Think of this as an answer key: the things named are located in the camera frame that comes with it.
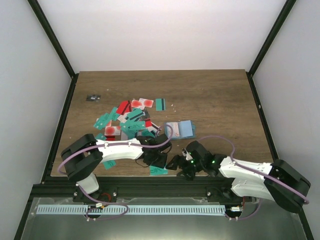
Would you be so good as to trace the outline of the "white card red blob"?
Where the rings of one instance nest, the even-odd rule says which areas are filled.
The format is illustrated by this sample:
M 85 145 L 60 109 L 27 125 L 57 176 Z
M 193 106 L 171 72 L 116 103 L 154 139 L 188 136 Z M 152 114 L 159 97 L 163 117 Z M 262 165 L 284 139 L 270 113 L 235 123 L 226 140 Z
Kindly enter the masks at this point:
M 121 134 L 121 126 L 106 126 L 104 129 L 105 136 L 119 136 Z

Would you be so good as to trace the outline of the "red card black stripe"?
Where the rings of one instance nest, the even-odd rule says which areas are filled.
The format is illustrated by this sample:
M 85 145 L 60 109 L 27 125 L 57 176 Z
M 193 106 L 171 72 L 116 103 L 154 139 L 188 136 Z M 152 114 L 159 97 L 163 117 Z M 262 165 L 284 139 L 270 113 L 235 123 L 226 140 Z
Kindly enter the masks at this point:
M 124 115 L 132 111 L 131 101 L 125 100 L 120 103 L 117 107 L 116 113 L 119 115 Z

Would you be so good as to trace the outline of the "teal VIP card centre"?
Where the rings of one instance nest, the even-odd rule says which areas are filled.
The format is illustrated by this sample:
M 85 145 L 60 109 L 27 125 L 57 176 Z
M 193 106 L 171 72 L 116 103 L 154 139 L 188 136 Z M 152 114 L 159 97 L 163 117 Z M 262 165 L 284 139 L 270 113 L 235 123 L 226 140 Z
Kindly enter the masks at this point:
M 119 124 L 123 132 L 137 132 L 146 129 L 144 121 L 126 121 Z

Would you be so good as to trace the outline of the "teal card far left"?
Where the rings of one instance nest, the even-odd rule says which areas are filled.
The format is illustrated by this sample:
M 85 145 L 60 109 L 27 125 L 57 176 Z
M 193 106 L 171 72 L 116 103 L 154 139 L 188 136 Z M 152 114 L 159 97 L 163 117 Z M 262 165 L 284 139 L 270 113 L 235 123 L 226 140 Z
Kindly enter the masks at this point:
M 107 124 L 109 124 L 112 121 L 116 121 L 118 119 L 118 117 L 120 116 L 119 113 L 117 113 L 118 108 L 117 107 L 113 107 L 113 109 L 111 110 L 110 113 L 105 113 L 103 115 L 101 115 L 95 122 L 95 124 L 93 125 L 94 128 L 98 129 L 98 130 L 102 130 L 103 128 L 105 128 L 107 126 Z

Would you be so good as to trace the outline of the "white card red pattern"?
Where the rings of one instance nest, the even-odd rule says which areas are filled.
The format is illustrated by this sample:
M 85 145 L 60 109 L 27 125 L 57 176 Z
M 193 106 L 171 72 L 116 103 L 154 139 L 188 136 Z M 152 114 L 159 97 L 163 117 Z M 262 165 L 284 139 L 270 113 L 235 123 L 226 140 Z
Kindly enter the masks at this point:
M 179 123 L 178 122 L 170 122 L 169 125 L 172 127 L 172 138 L 178 139 L 181 137 L 180 130 L 179 130 Z

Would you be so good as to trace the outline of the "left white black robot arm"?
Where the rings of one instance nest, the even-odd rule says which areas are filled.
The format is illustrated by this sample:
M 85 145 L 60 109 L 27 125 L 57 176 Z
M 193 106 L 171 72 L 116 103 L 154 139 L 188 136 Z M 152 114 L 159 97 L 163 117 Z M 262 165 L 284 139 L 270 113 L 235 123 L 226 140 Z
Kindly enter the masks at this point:
M 102 196 L 94 170 L 108 161 L 142 159 L 147 166 L 164 168 L 171 149 L 171 139 L 166 134 L 156 137 L 137 136 L 128 140 L 107 141 L 85 134 L 61 152 L 62 163 L 57 171 L 76 183 L 89 201 L 97 202 Z

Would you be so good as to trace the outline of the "teal vip card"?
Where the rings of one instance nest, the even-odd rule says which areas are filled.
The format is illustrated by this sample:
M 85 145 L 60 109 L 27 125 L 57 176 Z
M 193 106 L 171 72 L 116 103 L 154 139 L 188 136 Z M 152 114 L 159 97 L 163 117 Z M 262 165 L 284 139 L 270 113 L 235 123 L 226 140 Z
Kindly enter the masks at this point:
M 146 129 L 144 121 L 126 121 L 119 124 L 123 132 L 137 132 Z
M 165 168 L 159 168 L 155 166 L 150 166 L 149 167 L 149 173 L 151 176 L 161 176 L 161 175 L 167 175 L 168 170 Z

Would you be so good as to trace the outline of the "white card red circles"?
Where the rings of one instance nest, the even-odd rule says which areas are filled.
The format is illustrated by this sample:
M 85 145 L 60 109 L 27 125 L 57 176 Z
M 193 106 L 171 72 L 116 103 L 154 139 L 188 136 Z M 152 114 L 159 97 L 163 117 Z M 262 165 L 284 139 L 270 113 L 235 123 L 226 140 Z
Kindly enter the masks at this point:
M 154 101 L 151 99 L 140 98 L 139 100 L 133 99 L 131 101 L 131 107 L 137 109 L 151 108 Z

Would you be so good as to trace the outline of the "teal VIP card front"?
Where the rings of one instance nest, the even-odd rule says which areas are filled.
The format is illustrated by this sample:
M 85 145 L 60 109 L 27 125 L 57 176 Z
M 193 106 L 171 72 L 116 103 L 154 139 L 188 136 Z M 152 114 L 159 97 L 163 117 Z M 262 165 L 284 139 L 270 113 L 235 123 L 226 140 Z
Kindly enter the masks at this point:
M 168 170 L 165 168 L 159 168 L 155 166 L 150 166 L 149 167 L 149 173 L 151 176 L 161 176 L 161 175 L 167 175 Z

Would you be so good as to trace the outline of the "blue leather card holder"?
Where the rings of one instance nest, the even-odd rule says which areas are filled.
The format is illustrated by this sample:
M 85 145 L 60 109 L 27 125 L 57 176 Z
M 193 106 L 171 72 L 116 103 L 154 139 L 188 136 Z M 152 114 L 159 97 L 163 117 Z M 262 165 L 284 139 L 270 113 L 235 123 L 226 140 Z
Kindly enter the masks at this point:
M 165 134 L 172 138 L 172 127 L 170 126 L 171 122 L 166 122 L 164 124 L 165 126 Z M 196 137 L 196 126 L 193 124 L 191 120 L 184 120 L 184 121 L 178 121 L 179 125 L 179 132 L 180 137 L 179 138 L 172 138 L 173 140 L 179 140 L 179 139 L 192 139 Z

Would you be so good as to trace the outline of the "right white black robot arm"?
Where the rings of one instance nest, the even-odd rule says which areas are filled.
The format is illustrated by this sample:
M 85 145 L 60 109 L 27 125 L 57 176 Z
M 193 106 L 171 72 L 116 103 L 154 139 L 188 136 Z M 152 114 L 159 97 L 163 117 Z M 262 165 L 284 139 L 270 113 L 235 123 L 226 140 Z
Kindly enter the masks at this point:
M 193 141 L 166 165 L 168 170 L 180 169 L 179 175 L 193 180 L 204 171 L 211 177 L 232 179 L 222 188 L 229 202 L 238 197 L 271 200 L 291 213 L 298 213 L 309 200 L 311 183 L 282 159 L 272 163 L 249 162 L 225 154 L 212 154 L 199 141 Z

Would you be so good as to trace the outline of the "black aluminium frame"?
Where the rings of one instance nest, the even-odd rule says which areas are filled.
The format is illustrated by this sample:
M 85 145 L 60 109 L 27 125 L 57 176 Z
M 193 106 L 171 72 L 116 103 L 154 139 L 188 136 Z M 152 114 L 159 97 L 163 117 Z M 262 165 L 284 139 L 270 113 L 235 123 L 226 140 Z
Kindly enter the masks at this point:
M 21 240 L 23 235 L 27 232 L 27 225 L 31 222 L 31 206 L 32 201 L 35 198 L 64 198 L 70 197 L 71 191 L 75 190 L 77 187 L 71 184 L 66 177 L 53 177 L 51 172 L 53 170 L 54 155 L 58 151 L 58 144 L 61 141 L 63 128 L 66 123 L 67 115 L 70 110 L 71 101 L 74 96 L 76 89 L 76 83 L 78 81 L 79 75 L 75 73 L 71 64 L 56 37 L 54 30 L 52 29 L 41 5 L 37 0 L 30 0 L 29 5 L 35 16 L 37 17 L 39 23 L 41 24 L 43 30 L 45 31 L 48 39 L 50 40 L 52 46 L 60 57 L 61 62 L 66 68 L 69 76 L 71 77 L 71 82 L 67 92 L 67 96 L 62 108 L 62 113 L 58 122 L 58 126 L 54 135 L 53 143 L 50 148 L 49 156 L 43 171 L 41 178 L 41 183 L 33 185 L 31 189 L 30 196 L 28 198 L 26 207 L 24 209 L 23 215 L 21 217 L 18 229 L 15 234 L 16 240 Z M 271 132 L 261 106 L 261 101 L 254 83 L 253 76 L 258 70 L 261 62 L 263 61 L 265 55 L 269 51 L 273 41 L 278 35 L 281 27 L 283 26 L 285 20 L 290 14 L 292 8 L 295 5 L 294 0 L 287 0 L 277 19 L 275 20 L 270 32 L 268 33 L 257 57 L 255 58 L 250 70 L 246 72 L 246 78 L 248 80 L 251 93 L 257 107 L 257 112 L 264 130 L 264 134 L 268 143 L 268 147 L 273 159 L 272 167 L 279 170 L 283 174 L 292 175 L 295 180 L 301 179 L 301 174 L 298 173 L 294 168 L 282 159 L 279 159 L 274 141 L 271 136 Z M 147 179 L 146 177 L 99 177 L 98 180 L 101 181 L 102 185 L 105 186 L 107 182 L 112 182 L 118 187 L 121 193 L 124 193 L 127 197 L 141 197 L 145 196 L 148 198 L 161 197 L 161 198 L 182 198 L 182 197 L 202 197 L 204 195 L 204 190 L 212 189 L 222 183 L 227 184 L 227 180 L 223 179 L 209 179 L 208 177 L 200 177 L 196 181 L 186 181 L 178 177 L 168 177 L 160 178 L 155 177 Z

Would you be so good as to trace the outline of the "teal card with stripe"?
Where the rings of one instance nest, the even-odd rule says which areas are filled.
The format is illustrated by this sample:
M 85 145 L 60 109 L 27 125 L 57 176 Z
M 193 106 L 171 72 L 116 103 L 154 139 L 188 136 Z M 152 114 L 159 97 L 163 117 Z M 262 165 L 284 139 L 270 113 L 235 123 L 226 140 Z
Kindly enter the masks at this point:
M 164 98 L 157 98 L 155 100 L 156 111 L 165 111 L 166 110 L 166 101 Z

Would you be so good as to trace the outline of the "light blue slotted rail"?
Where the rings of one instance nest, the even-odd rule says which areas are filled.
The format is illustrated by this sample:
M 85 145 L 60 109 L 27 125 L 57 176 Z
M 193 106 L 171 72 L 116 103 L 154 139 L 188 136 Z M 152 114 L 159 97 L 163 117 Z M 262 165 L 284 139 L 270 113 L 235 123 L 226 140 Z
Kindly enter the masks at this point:
M 37 215 L 119 215 L 126 210 L 124 206 L 111 205 L 94 209 L 92 205 L 54 205 L 40 204 L 36 208 Z M 197 215 L 224 216 L 223 205 L 130 205 L 127 215 Z

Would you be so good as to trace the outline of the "small black card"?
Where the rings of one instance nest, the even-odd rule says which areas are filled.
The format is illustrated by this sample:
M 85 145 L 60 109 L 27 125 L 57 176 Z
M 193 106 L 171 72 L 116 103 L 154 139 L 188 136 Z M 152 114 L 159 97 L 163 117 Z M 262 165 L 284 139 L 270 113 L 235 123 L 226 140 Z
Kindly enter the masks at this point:
M 101 95 L 99 95 L 99 94 L 88 94 L 86 96 L 87 102 L 99 102 L 100 99 L 101 99 Z

